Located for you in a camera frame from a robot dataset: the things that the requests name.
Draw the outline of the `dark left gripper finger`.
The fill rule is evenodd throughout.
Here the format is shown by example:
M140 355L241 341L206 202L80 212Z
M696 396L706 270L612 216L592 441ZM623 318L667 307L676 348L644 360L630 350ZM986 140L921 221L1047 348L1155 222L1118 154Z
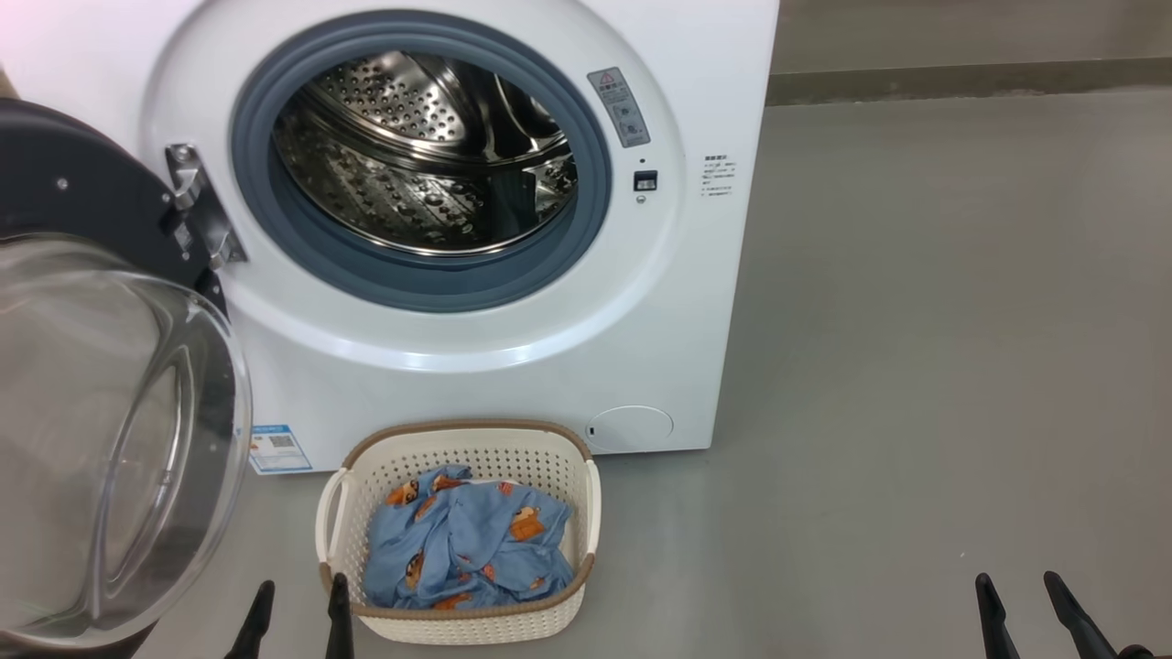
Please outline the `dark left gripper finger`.
M270 629L273 603L275 603L275 580L263 580L234 643L223 658L259 658L263 639Z
M335 573L331 580L327 613L331 617L331 634L328 634L325 658L354 659L349 583L343 573Z

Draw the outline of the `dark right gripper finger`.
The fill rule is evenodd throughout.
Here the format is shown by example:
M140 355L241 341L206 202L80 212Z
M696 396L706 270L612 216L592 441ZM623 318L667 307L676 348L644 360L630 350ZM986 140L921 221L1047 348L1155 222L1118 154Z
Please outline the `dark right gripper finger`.
M981 634L984 646L984 658L1017 659L1018 651L1007 629L1007 610L1002 604L992 576L979 573L975 579L977 610L981 621Z
M1117 652L1101 633L1092 617L1081 607L1067 580L1063 580L1058 572L1044 573L1044 587L1059 624L1067 627L1081 658L1117 658Z

